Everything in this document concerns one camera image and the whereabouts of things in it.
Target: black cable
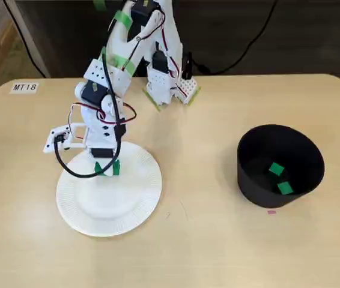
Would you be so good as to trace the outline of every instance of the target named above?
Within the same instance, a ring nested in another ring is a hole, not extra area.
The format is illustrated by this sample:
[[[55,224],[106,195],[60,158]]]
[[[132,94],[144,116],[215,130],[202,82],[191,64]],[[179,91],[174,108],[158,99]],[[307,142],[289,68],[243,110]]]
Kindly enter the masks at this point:
[[[229,67],[226,67],[226,68],[224,68],[224,69],[222,69],[222,70],[220,70],[218,72],[214,72],[214,73],[212,73],[211,70],[208,67],[206,67],[205,65],[198,64],[197,62],[195,62],[193,60],[193,64],[198,68],[199,72],[201,72],[202,74],[205,74],[205,75],[220,75],[220,74],[223,74],[223,73],[229,71],[230,69],[234,68],[239,62],[241,62],[241,60],[246,56],[247,52],[252,47],[252,45],[260,38],[260,36],[262,36],[264,31],[266,30],[266,27],[269,24],[270,19],[272,18],[272,15],[273,15],[273,12],[274,12],[274,10],[276,8],[277,3],[278,3],[278,0],[274,0],[273,5],[272,5],[272,7],[270,9],[269,15],[266,18],[264,26],[261,28],[261,30],[257,34],[257,36],[255,36],[255,38],[253,38],[253,40],[250,41],[250,43],[247,45],[247,47],[245,48],[245,50],[242,53],[242,55],[238,58],[238,60],[236,60]]]
[[[114,156],[112,157],[109,164],[107,164],[104,168],[102,168],[101,171],[98,171],[98,172],[92,173],[92,174],[81,175],[81,174],[78,174],[78,173],[75,173],[74,171],[72,171],[62,161],[62,158],[61,158],[61,156],[59,154],[59,150],[58,150],[58,142],[61,141],[61,140],[59,139],[59,135],[56,138],[54,138],[54,151],[55,151],[56,159],[58,160],[59,164],[63,167],[63,169],[66,170],[66,172],[68,172],[69,174],[71,174],[71,175],[73,175],[74,177],[77,177],[77,178],[88,179],[88,178],[93,178],[93,177],[100,176],[100,175],[104,174],[105,171],[107,171],[111,166],[114,165],[114,163],[117,161],[117,159],[120,155],[120,152],[121,152],[121,134],[120,134],[121,133],[121,119],[120,119],[120,113],[119,113],[119,110],[118,110],[117,96],[115,95],[114,89],[112,87],[112,82],[111,82],[111,79],[110,79],[110,75],[109,75],[109,72],[108,72],[108,66],[107,66],[107,63],[106,63],[107,42],[109,41],[111,31],[113,30],[113,28],[115,26],[115,22],[116,21],[113,20],[111,25],[110,25],[110,28],[108,30],[107,37],[106,37],[106,46],[102,49],[103,69],[105,71],[106,80],[107,80],[108,85],[109,85],[109,94],[111,96],[112,104],[114,106],[115,122],[117,123],[116,126],[115,126],[115,138],[117,140],[117,148],[115,150]]]
[[[156,32],[159,28],[162,27],[163,24],[165,24],[166,14],[162,11],[162,9],[161,8],[157,8],[157,9],[154,9],[154,11],[159,11],[162,14],[162,16],[163,16],[163,20],[162,20],[161,24],[159,24],[154,30],[152,30],[148,35],[143,37],[141,40],[146,40],[147,38],[150,38],[150,36],[152,36],[154,34],[154,32]]]
[[[19,35],[20,35],[20,37],[21,37],[21,39],[22,39],[22,41],[23,41],[23,44],[25,45],[25,48],[26,48],[27,54],[28,54],[28,56],[29,56],[29,58],[30,58],[30,60],[31,60],[31,63],[33,64],[33,66],[35,67],[35,69],[37,69],[38,72],[42,75],[42,77],[43,77],[43,78],[46,78],[46,75],[44,75],[44,73],[39,69],[39,67],[37,66],[37,64],[34,62],[32,56],[31,56],[30,50],[28,49],[28,46],[27,46],[25,37],[23,36],[22,31],[20,30],[20,27],[19,27],[18,23],[16,22],[16,19],[15,19],[13,13],[11,12],[10,8],[8,7],[8,4],[7,4],[6,0],[3,0],[3,3],[4,3],[4,5],[6,6],[6,9],[7,9],[8,13],[10,14],[10,16],[11,16],[11,18],[12,18],[12,20],[13,20],[15,26],[16,26],[16,29],[18,30],[18,33],[19,33]]]

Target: white paper plate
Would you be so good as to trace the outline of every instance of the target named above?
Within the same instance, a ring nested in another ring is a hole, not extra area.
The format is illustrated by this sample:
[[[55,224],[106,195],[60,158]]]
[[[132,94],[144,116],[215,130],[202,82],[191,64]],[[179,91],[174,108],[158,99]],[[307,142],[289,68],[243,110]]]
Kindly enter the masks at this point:
[[[65,170],[56,187],[56,204],[67,224],[80,233],[108,237],[131,231],[153,213],[162,192],[159,165],[146,150],[123,142],[120,176],[79,179]],[[68,167],[80,174],[94,173],[86,151]]]

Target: power cable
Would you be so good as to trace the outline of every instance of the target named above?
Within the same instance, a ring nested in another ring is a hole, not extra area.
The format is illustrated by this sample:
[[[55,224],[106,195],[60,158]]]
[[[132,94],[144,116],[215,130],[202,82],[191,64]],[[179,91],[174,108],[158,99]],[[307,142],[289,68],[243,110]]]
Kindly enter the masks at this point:
[[[30,60],[31,60],[31,63],[33,64],[33,66],[35,67],[35,69],[42,75],[42,77],[43,77],[43,78],[46,78],[46,75],[42,72],[42,70],[40,70],[40,68],[38,67],[38,65],[34,62],[34,59],[33,59],[32,56],[31,56],[30,50],[28,49],[28,46],[27,46],[25,37],[24,37],[23,34],[22,34],[22,30],[20,29],[18,23],[16,22],[16,19],[15,19],[15,17],[14,17],[14,14],[11,12],[11,10],[10,10],[10,8],[9,8],[9,6],[8,6],[8,4],[7,4],[7,2],[6,2],[6,0],[3,0],[3,3],[4,3],[4,5],[6,6],[6,9],[7,9],[8,13],[10,14],[10,16],[11,16],[11,18],[12,18],[14,24],[15,24],[16,29],[18,30],[18,33],[19,33],[19,35],[20,35],[20,37],[21,37],[21,39],[22,39],[22,41],[23,41],[23,45],[24,45],[25,48],[26,48],[26,51],[27,51],[28,57],[29,57]]]
[[[246,56],[247,52],[250,50],[250,48],[253,46],[253,44],[255,42],[257,42],[257,40],[263,35],[264,31],[266,30],[267,25],[269,24],[270,19],[272,18],[272,15],[273,15],[273,12],[276,8],[277,3],[278,3],[278,0],[273,1],[272,7],[270,9],[270,12],[269,12],[267,18],[266,18],[265,24],[263,25],[263,27],[261,28],[261,30],[259,31],[257,36],[255,36],[253,38],[253,40],[251,40],[249,42],[249,44],[246,46],[244,52],[241,54],[241,56],[233,64],[231,64],[230,66],[228,66],[228,67],[226,67],[226,68],[224,68],[220,71],[213,73],[213,72],[211,72],[211,70],[207,66],[205,66],[203,64],[199,64],[194,59],[192,59],[193,64],[197,67],[199,72],[201,72],[204,75],[221,75],[223,73],[226,73],[230,69],[234,68],[236,65],[238,65],[238,63],[241,62],[241,60]]]
[[[111,24],[110,24],[110,27],[108,29],[108,33],[107,33],[107,36],[106,36],[106,45],[105,47],[102,49],[102,64],[103,64],[103,70],[105,71],[105,76],[106,76],[106,80],[107,80],[107,83],[108,83],[108,86],[109,86],[109,90],[108,90],[108,93],[109,95],[111,96],[111,100],[112,100],[112,104],[113,104],[113,107],[114,107],[114,114],[115,114],[115,122],[116,122],[116,126],[115,126],[115,138],[117,140],[117,148],[115,150],[115,153],[114,153],[114,156],[112,157],[111,161],[109,162],[109,164],[107,164],[104,168],[102,168],[102,170],[98,171],[98,172],[95,172],[95,173],[92,173],[92,174],[86,174],[86,175],[82,175],[82,174],[78,174],[74,171],[72,171],[70,168],[67,167],[67,165],[62,161],[62,158],[59,154],[59,150],[58,150],[58,142],[61,141],[59,139],[59,136],[57,136],[56,138],[54,138],[54,151],[55,151],[55,156],[56,156],[56,159],[58,160],[59,164],[62,166],[62,168],[69,174],[73,175],[74,177],[77,177],[77,178],[82,178],[82,179],[88,179],[88,178],[93,178],[93,177],[96,177],[96,176],[100,176],[102,174],[104,174],[110,167],[112,167],[114,165],[114,163],[117,161],[119,155],[120,155],[120,152],[121,152],[121,132],[122,132],[122,125],[121,125],[121,119],[120,119],[120,113],[119,113],[119,110],[118,110],[118,103],[117,103],[117,96],[114,92],[114,89],[112,87],[112,82],[111,82],[111,78],[110,78],[110,75],[109,75],[109,72],[108,72],[108,66],[107,66],[107,63],[106,63],[106,48],[107,48],[107,43],[109,41],[109,38],[110,38],[110,35],[111,35],[111,32],[115,26],[115,19],[112,20]]]

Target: white plastic bracket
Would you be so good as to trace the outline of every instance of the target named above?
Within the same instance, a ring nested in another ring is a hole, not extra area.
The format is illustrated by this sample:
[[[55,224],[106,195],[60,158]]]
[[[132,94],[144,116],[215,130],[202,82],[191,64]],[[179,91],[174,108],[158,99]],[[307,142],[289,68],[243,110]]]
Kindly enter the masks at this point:
[[[105,71],[103,70],[103,64],[98,59],[93,59],[87,68],[83,78],[93,81],[104,87],[108,87],[108,81],[105,77]]]
[[[180,89],[177,89],[177,98],[180,99],[183,104],[188,104],[198,90],[196,80],[194,78],[191,78],[190,80],[184,80],[181,78],[178,86]]]
[[[79,127],[86,127],[86,124],[84,123],[72,123],[71,124],[71,132],[75,135],[75,132],[77,128]],[[56,127],[54,129],[51,129],[49,133],[49,137],[47,138],[46,144],[43,148],[44,153],[51,153],[54,152],[54,139],[57,135],[63,134],[64,135],[64,141],[63,143],[58,143],[58,149],[67,149],[67,148],[84,148],[85,145],[82,143],[73,143],[74,135],[70,133],[70,129],[68,125]]]
[[[170,89],[175,86],[174,78],[171,78],[168,73],[154,69],[151,63],[147,66],[147,79],[153,86],[159,86],[165,89]]]

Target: green cube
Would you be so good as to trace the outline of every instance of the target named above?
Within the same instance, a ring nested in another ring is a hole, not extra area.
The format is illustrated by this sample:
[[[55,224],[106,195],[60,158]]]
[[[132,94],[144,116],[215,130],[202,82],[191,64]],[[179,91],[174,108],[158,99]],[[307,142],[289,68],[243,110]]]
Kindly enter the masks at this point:
[[[281,191],[283,195],[288,195],[294,192],[289,182],[283,182],[283,183],[278,184],[278,189],[279,191]]]
[[[284,167],[282,167],[281,165],[273,162],[273,164],[270,166],[269,171],[274,173],[275,175],[279,176],[282,174],[282,172],[284,171]]]

